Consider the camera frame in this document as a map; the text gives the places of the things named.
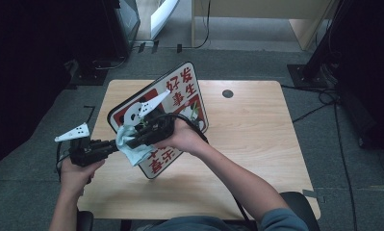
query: person's left hand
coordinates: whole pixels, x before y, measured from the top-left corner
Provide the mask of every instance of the person's left hand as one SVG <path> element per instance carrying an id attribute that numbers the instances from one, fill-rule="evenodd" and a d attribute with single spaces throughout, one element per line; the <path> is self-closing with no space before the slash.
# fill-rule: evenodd
<path id="1" fill-rule="evenodd" d="M 105 164 L 105 160 L 93 163 L 87 167 L 73 165 L 69 158 L 63 160 L 62 166 L 62 193 L 78 199 L 89 179 L 93 178 L 95 171 Z"/>

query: black wire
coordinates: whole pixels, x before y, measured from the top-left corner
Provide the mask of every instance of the black wire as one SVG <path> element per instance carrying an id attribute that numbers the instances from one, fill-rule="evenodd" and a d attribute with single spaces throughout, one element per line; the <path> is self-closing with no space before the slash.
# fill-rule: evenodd
<path id="1" fill-rule="evenodd" d="M 59 175 L 59 181 L 61 182 L 62 181 L 62 173 L 61 173 L 61 167 L 59 167 L 59 163 L 62 162 L 65 158 L 69 157 L 69 153 L 67 155 L 63 155 L 63 157 L 60 159 L 60 150 L 61 150 L 61 147 L 62 147 L 62 141 L 59 142 L 59 144 L 57 145 L 57 153 L 56 153 L 56 156 L 57 156 L 57 160 L 56 160 L 56 171 Z"/>
<path id="2" fill-rule="evenodd" d="M 93 111 L 95 111 L 95 106 L 84 106 L 84 108 L 91 108 L 89 118 L 87 119 L 87 123 L 90 122 L 90 119 L 92 118 Z"/>
<path id="3" fill-rule="evenodd" d="M 95 67 L 95 69 L 97 69 L 97 70 L 116 69 L 116 68 L 120 67 L 123 63 L 125 63 L 125 61 L 126 61 L 125 57 L 119 57 L 119 58 L 122 59 L 122 61 L 119 64 L 117 64 L 117 65 L 108 66 L 108 67 Z"/>
<path id="4" fill-rule="evenodd" d="M 357 217 L 356 217 L 356 209 L 355 209 L 355 204 L 354 204 L 353 188 L 351 186 L 350 177 L 349 177 L 348 170 L 347 170 L 345 153 L 344 153 L 343 144 L 342 144 L 341 128 L 340 128 L 340 125 L 339 125 L 338 112 L 337 112 L 337 105 L 338 105 L 339 99 L 331 95 L 331 93 L 336 93 L 336 92 L 335 91 L 328 92 L 329 90 L 332 90 L 332 89 L 307 90 L 307 89 L 298 89 L 298 88 L 295 88 L 295 87 L 282 86 L 282 85 L 281 85 L 281 87 L 282 88 L 286 88 L 286 89 L 293 89 L 293 90 L 305 90 L 305 91 L 310 91 L 310 92 L 318 92 L 319 93 L 319 101 L 323 104 L 322 106 L 316 108 L 315 110 L 312 110 L 311 112 L 301 116 L 300 118 L 294 119 L 293 123 L 295 123 L 295 122 L 305 118 L 306 116 L 316 112 L 317 110 L 319 110 L 321 108 L 324 108 L 325 106 L 333 105 L 333 109 L 334 109 L 334 113 L 335 113 L 336 130 L 337 130 L 337 133 L 338 133 L 338 141 L 339 141 L 339 147 L 340 147 L 340 152 L 341 152 L 341 157 L 342 157 L 342 163 L 344 165 L 346 181 L 347 181 L 348 190 L 349 190 L 349 193 L 350 193 L 351 212 L 353 214 L 353 228 L 354 228 L 354 231 L 357 231 Z M 324 102 L 321 99 L 321 96 L 323 94 L 328 95 L 332 100 L 329 101 L 329 102 Z"/>
<path id="5" fill-rule="evenodd" d="M 153 122 L 159 118 L 162 118 L 162 117 L 177 117 L 177 118 L 180 118 L 182 119 L 183 121 L 185 121 L 192 129 L 194 132 L 196 132 L 198 134 L 198 136 L 204 140 L 205 142 L 209 143 L 209 141 L 207 140 L 206 136 L 204 136 L 203 132 L 200 131 L 200 129 L 195 125 L 193 124 L 186 116 L 184 115 L 181 115 L 181 114 L 176 114 L 176 113 L 168 113 L 168 114 L 163 114 L 163 115 L 158 115 L 156 117 L 154 117 L 153 119 L 150 120 L 150 122 Z"/>
<path id="6" fill-rule="evenodd" d="M 209 1 L 209 7 L 207 9 L 207 34 L 206 34 L 206 38 L 204 39 L 203 43 L 201 43 L 199 46 L 196 46 L 196 47 L 193 47 L 194 49 L 198 49 L 200 47 L 202 47 L 207 39 L 209 38 L 209 34 L 210 34 L 210 6 L 212 4 L 212 0 Z"/>
<path id="7" fill-rule="evenodd" d="M 339 126 L 338 112 L 337 112 L 336 106 L 337 106 L 337 104 L 335 103 L 334 104 L 334 111 L 335 111 L 336 129 L 338 132 L 339 147 L 341 150 L 342 163 L 344 165 L 346 181 L 347 181 L 348 190 L 350 193 L 351 212 L 353 214 L 353 228 L 354 228 L 354 231 L 357 231 L 356 208 L 354 205 L 353 188 L 351 186 L 350 177 L 348 175 L 348 170 L 347 170 L 347 166 L 346 166 L 346 159 L 345 159 L 344 148 L 343 148 L 343 144 L 342 144 L 341 128 Z"/>
<path id="8" fill-rule="evenodd" d="M 338 84 L 338 80 L 334 77 L 333 70 L 331 69 L 332 67 L 330 66 L 331 65 L 327 63 L 321 64 L 321 71 L 323 72 L 326 80 L 336 86 Z"/>
<path id="9" fill-rule="evenodd" d="M 240 201 L 233 195 L 234 197 L 234 200 L 236 201 L 237 203 L 237 206 L 239 207 L 240 209 L 240 212 L 242 213 L 243 215 L 243 219 L 245 220 L 248 228 L 251 230 L 251 231 L 257 231 L 258 230 L 258 227 L 257 227 L 257 222 L 256 221 L 253 221 L 251 222 L 251 220 L 249 220 L 248 216 L 246 215 L 245 213 L 245 210 L 243 209 L 243 205 L 240 203 Z"/>

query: chinese character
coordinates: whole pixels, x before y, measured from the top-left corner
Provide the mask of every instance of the chinese character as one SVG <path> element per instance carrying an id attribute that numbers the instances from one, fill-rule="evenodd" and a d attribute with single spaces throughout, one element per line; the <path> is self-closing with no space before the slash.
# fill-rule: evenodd
<path id="1" fill-rule="evenodd" d="M 188 85 L 186 86 L 186 92 L 189 94 L 189 95 L 188 95 L 188 98 L 189 98 L 190 96 L 192 96 L 192 94 L 195 93 L 195 89 L 193 88 L 193 86 L 194 86 L 194 84 L 188 84 Z"/>
<path id="2" fill-rule="evenodd" d="M 170 79 L 170 81 L 167 81 L 166 88 L 169 89 L 170 91 L 178 90 L 180 82 L 177 81 L 177 79 L 178 77 L 174 76 L 173 78 Z"/>
<path id="3" fill-rule="evenodd" d="M 182 95 L 182 93 L 176 92 L 176 93 L 174 93 L 172 98 L 174 100 L 173 106 L 180 106 L 180 104 L 183 101 L 184 96 Z"/>
<path id="4" fill-rule="evenodd" d="M 164 158 L 165 163 L 171 160 L 171 157 L 174 156 L 173 150 L 168 150 L 164 154 L 162 154 L 162 157 Z"/>
<path id="5" fill-rule="evenodd" d="M 192 79 L 191 69 L 186 67 L 180 76 L 183 78 L 183 83 L 188 83 Z"/>
<path id="6" fill-rule="evenodd" d="M 156 153 L 158 153 L 159 150 L 160 150 L 160 148 L 157 149 L 156 151 L 151 152 L 150 153 L 150 157 L 148 157 L 147 160 L 150 160 L 151 158 L 155 159 L 156 158 Z"/>
<path id="7" fill-rule="evenodd" d="M 162 169 L 162 163 L 160 161 L 158 161 L 158 159 L 153 160 L 153 162 L 152 162 L 152 164 L 150 164 L 150 166 L 152 167 L 152 172 L 154 174 L 158 173 L 158 171 Z"/>

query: table hole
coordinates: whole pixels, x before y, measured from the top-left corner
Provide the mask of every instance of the table hole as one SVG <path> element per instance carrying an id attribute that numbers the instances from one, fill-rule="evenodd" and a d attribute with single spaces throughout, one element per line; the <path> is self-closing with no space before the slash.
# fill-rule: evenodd
<path id="1" fill-rule="evenodd" d="M 233 95 L 234 95 L 234 92 L 231 90 L 224 90 L 222 92 L 222 96 L 224 96 L 225 98 L 231 98 L 233 97 Z"/>

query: chair armrest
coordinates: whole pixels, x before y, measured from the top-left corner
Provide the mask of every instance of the chair armrest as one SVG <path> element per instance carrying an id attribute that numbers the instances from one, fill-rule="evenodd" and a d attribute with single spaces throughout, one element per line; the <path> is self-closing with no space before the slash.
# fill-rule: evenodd
<path id="1" fill-rule="evenodd" d="M 302 193 L 282 192 L 280 195 L 284 198 L 285 202 L 287 202 L 294 213 L 306 223 L 309 230 L 320 231 L 318 221 L 315 218 L 311 205 Z"/>
<path id="2" fill-rule="evenodd" d="M 93 224 L 93 214 L 90 211 L 78 211 L 77 231 L 91 231 Z"/>

